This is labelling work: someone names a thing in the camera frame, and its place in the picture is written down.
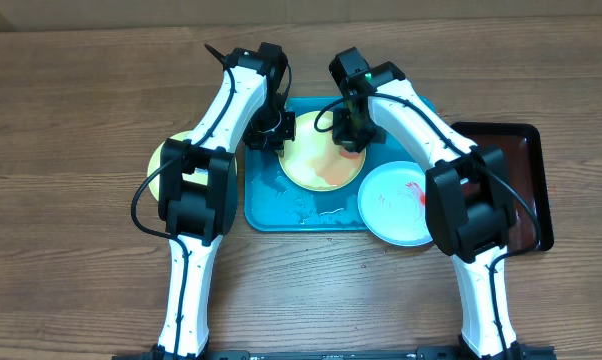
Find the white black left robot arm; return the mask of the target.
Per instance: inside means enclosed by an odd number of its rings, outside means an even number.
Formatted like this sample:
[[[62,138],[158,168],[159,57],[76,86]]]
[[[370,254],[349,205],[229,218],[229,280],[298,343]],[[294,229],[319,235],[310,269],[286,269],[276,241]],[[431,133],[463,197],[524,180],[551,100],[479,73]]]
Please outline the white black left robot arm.
[[[288,58],[279,45],[255,51],[212,49],[223,82],[209,109],[182,140],[167,139],[158,180],[158,215],[170,245],[171,275],[166,318],[153,359],[201,359],[209,341],[208,300],[215,256],[238,207],[236,150],[281,153],[295,135],[295,116],[286,111]]]

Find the yellow plate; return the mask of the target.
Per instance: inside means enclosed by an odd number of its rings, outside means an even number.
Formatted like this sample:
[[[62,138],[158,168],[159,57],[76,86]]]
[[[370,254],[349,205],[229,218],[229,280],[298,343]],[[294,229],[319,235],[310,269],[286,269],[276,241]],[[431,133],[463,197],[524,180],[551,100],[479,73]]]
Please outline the yellow plate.
[[[314,122],[318,111],[296,118],[295,139],[284,143],[279,163],[285,175],[300,187],[318,192],[333,191],[352,182],[363,168],[366,151],[358,159],[339,155],[341,146],[332,141],[332,132],[318,132]]]
[[[178,141],[182,141],[185,140],[188,135],[191,133],[191,130],[189,131],[183,131],[177,134],[174,134],[171,136],[171,139],[174,140],[178,140]],[[235,152],[238,145],[241,142],[241,138],[234,136],[231,138],[231,148],[232,151]],[[156,169],[158,169],[160,167],[160,154],[161,154],[161,150],[163,148],[164,143],[161,143],[154,151],[154,153],[152,154],[149,163],[148,163],[148,167],[147,167],[147,175],[150,176]],[[207,171],[206,170],[196,170],[194,173],[192,174],[185,174],[182,176],[183,180],[186,182],[190,182],[190,183],[195,183],[195,184],[200,184],[200,185],[206,185],[207,184],[207,179],[208,179],[208,175],[207,175]],[[152,180],[152,182],[149,184],[149,188],[150,188],[150,192],[152,194],[152,196],[155,199],[159,198],[159,180],[160,180],[160,176],[157,176],[155,179]]]

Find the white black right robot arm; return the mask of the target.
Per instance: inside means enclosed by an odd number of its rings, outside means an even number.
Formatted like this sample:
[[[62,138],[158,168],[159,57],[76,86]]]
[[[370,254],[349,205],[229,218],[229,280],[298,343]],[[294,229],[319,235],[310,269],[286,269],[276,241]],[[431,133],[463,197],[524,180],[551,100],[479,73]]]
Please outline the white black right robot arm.
[[[328,129],[333,142],[360,152],[387,132],[425,174],[425,221],[455,268],[462,344],[475,359],[513,358],[517,340],[503,265],[520,198],[509,184],[502,150],[457,133],[391,62],[372,67],[350,48],[334,57],[329,72],[346,107]]]

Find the light blue plate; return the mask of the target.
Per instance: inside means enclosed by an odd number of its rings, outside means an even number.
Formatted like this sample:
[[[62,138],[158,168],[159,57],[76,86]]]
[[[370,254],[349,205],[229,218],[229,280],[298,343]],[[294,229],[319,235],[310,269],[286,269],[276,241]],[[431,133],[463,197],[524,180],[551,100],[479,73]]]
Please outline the light blue plate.
[[[378,166],[363,179],[358,210],[366,227],[392,245],[418,247],[432,242],[425,221],[425,174],[414,162]]]

